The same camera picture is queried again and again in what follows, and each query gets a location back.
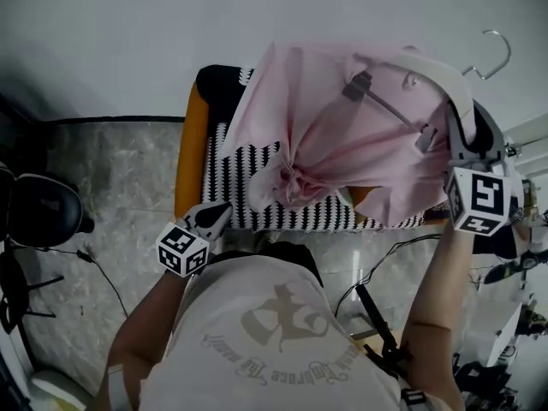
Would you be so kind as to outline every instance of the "marble floor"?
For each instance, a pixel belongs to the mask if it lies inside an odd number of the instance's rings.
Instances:
[[[75,235],[59,248],[91,252],[129,311],[163,272],[155,260],[154,241],[173,214],[181,131],[178,123],[81,124],[57,126],[50,137],[50,171],[78,186],[96,224],[93,233]],[[282,233],[280,240],[311,249],[335,306],[395,242],[436,232],[439,228],[422,227],[336,235]],[[227,238],[232,247],[253,245],[249,233],[230,232]],[[369,289],[393,329],[403,326],[435,246],[436,241],[423,241],[401,249],[375,272]],[[23,253],[21,264],[30,283],[65,276],[32,293],[33,310],[57,315],[24,318],[33,352],[95,393],[110,343],[124,320],[112,288],[95,265],[72,254]],[[350,296],[341,315],[359,311],[359,301]]]

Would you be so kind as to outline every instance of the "black cable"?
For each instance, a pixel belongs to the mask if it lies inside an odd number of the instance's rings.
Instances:
[[[36,249],[38,251],[41,251],[41,252],[44,252],[44,253],[47,253],[48,251],[55,251],[55,252],[58,252],[58,253],[73,254],[75,256],[78,256],[79,259],[84,260],[88,264],[95,264],[99,268],[99,270],[101,271],[101,274],[103,274],[104,278],[106,278],[106,281],[109,283],[112,290],[114,290],[114,292],[116,293],[116,297],[118,297],[118,301],[120,301],[120,306],[122,307],[123,313],[126,316],[126,318],[128,317],[128,311],[126,310],[126,307],[124,306],[123,301],[122,301],[122,297],[120,296],[120,293],[118,293],[116,287],[114,286],[114,283],[107,277],[107,275],[103,271],[103,268],[101,268],[101,265],[98,264],[90,254],[84,253],[81,250],[76,250],[76,252],[74,252],[74,251],[63,251],[63,250],[58,250],[56,248],[48,248],[48,247],[46,247],[46,248],[34,248],[34,249]]]
[[[375,264],[375,266],[367,273],[367,275],[365,277],[362,277],[352,286],[350,286],[350,288],[348,288],[347,291],[342,295],[342,297],[339,299],[337,306],[335,308],[335,312],[334,312],[335,317],[337,317],[337,314],[339,312],[339,307],[341,307],[341,304],[343,303],[343,301],[352,293],[352,291],[356,289],[356,287],[360,286],[361,284],[370,283],[373,273],[383,264],[384,260],[387,257],[394,254],[400,247],[405,247],[407,245],[412,245],[414,243],[417,243],[420,241],[427,241],[430,239],[439,240],[440,238],[441,238],[441,235],[423,235],[423,236],[415,237],[414,239],[410,239],[409,241],[401,241],[392,245],[390,250],[388,250],[388,253],[379,262]]]

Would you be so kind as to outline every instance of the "hook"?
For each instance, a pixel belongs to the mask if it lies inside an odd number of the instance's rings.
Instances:
[[[483,31],[483,34],[485,33],[493,33],[494,35],[498,35],[500,38],[503,39],[504,43],[506,44],[506,57],[504,58],[504,61],[502,61],[500,64],[498,64],[493,70],[491,70],[488,74],[481,74],[480,71],[474,66],[471,65],[466,70],[462,72],[462,74],[466,74],[470,71],[476,72],[476,74],[482,79],[482,80],[488,80],[491,78],[494,74],[498,73],[500,70],[502,70],[504,67],[506,67],[506,64],[509,63],[510,57],[512,56],[512,48],[510,47],[510,43],[508,40],[502,35],[501,33],[497,31]]]

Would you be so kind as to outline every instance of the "white wall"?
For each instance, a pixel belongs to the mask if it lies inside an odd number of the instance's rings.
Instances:
[[[0,89],[44,119],[185,114],[198,69],[273,39],[395,39],[459,69],[510,65],[475,97],[510,128],[548,111],[548,0],[0,0]]]

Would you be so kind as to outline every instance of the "striped cloth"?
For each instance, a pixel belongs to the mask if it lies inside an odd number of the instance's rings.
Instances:
[[[247,186],[251,176],[262,169],[269,158],[280,148],[279,143],[264,148],[244,146],[230,157],[221,159],[218,154],[228,130],[227,123],[219,123],[217,131],[208,141],[202,201],[222,200],[234,208],[229,227],[233,229],[298,230],[298,231],[360,231],[382,229],[381,223],[367,219],[356,223],[354,211],[330,195],[317,204],[299,211],[284,208],[279,203],[269,205],[262,212],[251,210],[247,204]],[[412,229],[422,225],[423,214],[411,217],[392,229]]]

